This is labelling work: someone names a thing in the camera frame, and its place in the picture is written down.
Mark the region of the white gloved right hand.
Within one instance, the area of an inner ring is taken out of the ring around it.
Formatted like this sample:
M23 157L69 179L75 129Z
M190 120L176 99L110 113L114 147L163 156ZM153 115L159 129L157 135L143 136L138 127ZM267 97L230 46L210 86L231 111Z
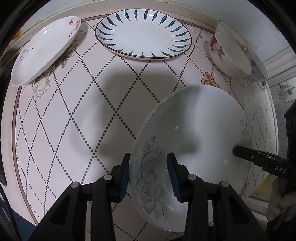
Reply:
M279 216L282 209L289 208L285 222L292 220L295 216L295 190L283 194L286 190L288 182L281 178L276 178L273 181L273 188L270 195L266 217L268 221L273 221Z

